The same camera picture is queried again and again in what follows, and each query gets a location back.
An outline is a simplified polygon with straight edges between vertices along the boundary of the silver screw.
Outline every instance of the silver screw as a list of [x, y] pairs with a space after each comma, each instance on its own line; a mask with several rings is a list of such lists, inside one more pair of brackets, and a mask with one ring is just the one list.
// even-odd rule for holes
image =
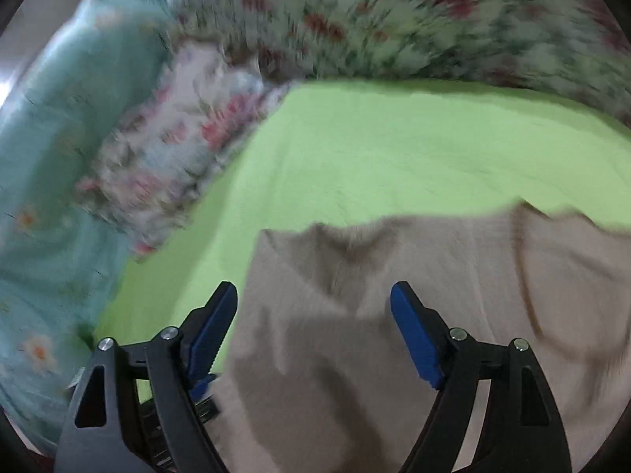
[[517, 338], [515, 341], [513, 341], [513, 345], [517, 350], [519, 350], [519, 352], [524, 352], [524, 350], [528, 350], [530, 348], [528, 342], [523, 338]]
[[177, 336], [180, 330], [177, 327], [165, 327], [160, 331], [160, 337], [163, 340], [172, 340]]
[[467, 331], [464, 329], [461, 329], [460, 327], [454, 327], [453, 329], [449, 329], [449, 335], [451, 336], [451, 339], [456, 340], [456, 341], [464, 341], [467, 339]]
[[111, 349], [112, 346], [114, 346], [113, 338], [103, 338], [99, 342], [99, 350], [103, 350], [103, 352], [105, 352], [106, 350]]

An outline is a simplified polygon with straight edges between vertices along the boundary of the beige garment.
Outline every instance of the beige garment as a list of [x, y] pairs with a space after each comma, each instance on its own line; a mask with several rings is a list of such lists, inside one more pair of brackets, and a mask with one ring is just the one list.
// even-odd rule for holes
[[[578, 471], [631, 398], [631, 239], [527, 205], [264, 231], [209, 427], [231, 473], [396, 473], [435, 397], [389, 310], [408, 281], [447, 325], [532, 345]], [[488, 385], [478, 388], [478, 394]], [[457, 467], [484, 418], [478, 397]]]

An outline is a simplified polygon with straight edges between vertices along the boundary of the blue rubber fingertip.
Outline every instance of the blue rubber fingertip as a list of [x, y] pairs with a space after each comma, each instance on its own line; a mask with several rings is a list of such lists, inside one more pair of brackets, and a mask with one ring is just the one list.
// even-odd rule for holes
[[236, 313], [237, 290], [231, 286], [190, 345], [187, 377], [191, 382], [198, 382], [208, 374]]
[[409, 355], [419, 377], [427, 381], [432, 388], [439, 389], [445, 376], [441, 370], [436, 346], [405, 293], [396, 284], [390, 292], [390, 310], [408, 346]]

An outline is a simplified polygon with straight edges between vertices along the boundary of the lime green fabric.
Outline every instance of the lime green fabric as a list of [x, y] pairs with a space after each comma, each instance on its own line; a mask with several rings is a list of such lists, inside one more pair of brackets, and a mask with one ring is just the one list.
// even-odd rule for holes
[[99, 334], [145, 340], [182, 322], [221, 280], [241, 289], [264, 228], [475, 215], [519, 199], [631, 225], [628, 133], [583, 105], [531, 91], [305, 84], [212, 186], [192, 225], [146, 262], [127, 265]]

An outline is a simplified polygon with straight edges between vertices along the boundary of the bright light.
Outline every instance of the bright light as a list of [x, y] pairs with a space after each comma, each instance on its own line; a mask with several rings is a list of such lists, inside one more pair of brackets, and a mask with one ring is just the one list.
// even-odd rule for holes
[[7, 82], [0, 83], [0, 106], [5, 102], [11, 92], [11, 85]]

